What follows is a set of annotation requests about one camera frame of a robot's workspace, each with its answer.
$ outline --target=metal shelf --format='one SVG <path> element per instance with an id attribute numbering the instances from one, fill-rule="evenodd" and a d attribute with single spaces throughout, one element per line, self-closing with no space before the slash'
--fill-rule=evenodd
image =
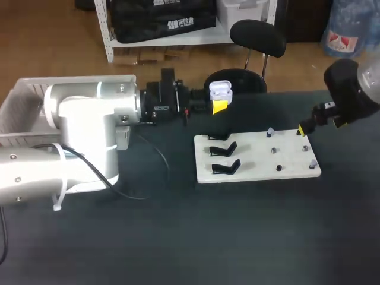
<path id="1" fill-rule="evenodd" d="M 179 34 L 176 36 L 148 40 L 139 43 L 119 43 L 116 39 L 114 39 L 109 31 L 106 0 L 94 0 L 94 2 L 108 62 L 113 62 L 114 48 L 134 48 L 141 46 L 211 45 L 232 42 L 229 34 L 224 30 L 220 22 L 217 20 L 217 25 L 214 28 L 206 28 L 204 30 L 193 31 L 191 33 Z M 267 17 L 268 23 L 274 24 L 276 9 L 277 0 L 270 0 Z"/>

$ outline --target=chair leg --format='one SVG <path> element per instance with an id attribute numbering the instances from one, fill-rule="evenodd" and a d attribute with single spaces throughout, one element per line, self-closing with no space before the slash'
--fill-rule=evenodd
<path id="1" fill-rule="evenodd" d="M 262 67 L 262 75 L 261 75 L 262 79 L 264 79 L 265 77 L 265 71 L 267 70 L 267 62 L 268 62 L 268 55 L 265 55 L 264 66 Z"/>
<path id="2" fill-rule="evenodd" d="M 251 57 L 251 49 L 249 49 L 247 60 L 245 61 L 245 67 L 244 67 L 244 69 L 247 69 L 250 57 Z"/>

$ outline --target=black clip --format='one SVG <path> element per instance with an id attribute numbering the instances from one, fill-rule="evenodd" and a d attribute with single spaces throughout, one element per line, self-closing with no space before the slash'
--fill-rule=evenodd
<path id="1" fill-rule="evenodd" d="M 239 169 L 240 165 L 242 163 L 240 162 L 240 159 L 235 160 L 235 162 L 232 164 L 232 166 L 224 166 L 220 164 L 213 164 L 213 174 L 228 174 L 228 175 L 234 175 L 235 172 Z"/>
<path id="2" fill-rule="evenodd" d="M 209 134 L 208 135 L 208 140 L 219 140 L 219 141 L 226 141 L 230 138 L 231 136 L 231 130 L 228 130 L 225 134 Z"/>
<path id="3" fill-rule="evenodd" d="M 226 150 L 220 147 L 210 147 L 210 155 L 230 157 L 233 154 L 233 152 L 236 150 L 236 147 L 238 147 L 238 144 L 236 143 L 236 141 L 231 143 L 230 147 Z"/>

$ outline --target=dark tabletop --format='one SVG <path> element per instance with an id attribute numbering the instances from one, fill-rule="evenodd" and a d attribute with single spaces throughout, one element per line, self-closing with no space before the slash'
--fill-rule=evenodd
<path id="1" fill-rule="evenodd" d="M 242 96 L 227 112 L 133 129 L 117 189 L 5 208 L 0 284 L 380 284 L 380 114 L 309 136 L 320 178 L 199 185 L 194 135 L 296 129 L 325 92 Z M 170 179 L 162 158 L 166 156 Z"/>

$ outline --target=black robot end effector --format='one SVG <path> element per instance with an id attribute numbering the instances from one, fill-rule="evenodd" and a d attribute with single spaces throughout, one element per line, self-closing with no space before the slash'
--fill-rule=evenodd
<path id="1" fill-rule="evenodd" d="M 313 108 L 311 117 L 299 123 L 299 132 L 302 136 L 311 134 L 317 126 L 328 124 L 330 118 L 339 115 L 334 102 L 322 103 Z"/>
<path id="2" fill-rule="evenodd" d="M 324 74 L 332 102 L 316 106 L 310 119 L 299 125 L 302 135 L 314 132 L 331 118 L 337 128 L 367 118 L 380 110 L 377 104 L 362 90 L 358 80 L 358 63 L 351 59 L 339 59 Z"/>
<path id="3" fill-rule="evenodd" d="M 163 68 L 160 82 L 149 82 L 140 92 L 141 121 L 160 123 L 183 117 L 186 125 L 192 112 L 209 112 L 209 101 L 203 89 L 189 90 L 175 79 L 173 68 Z"/>

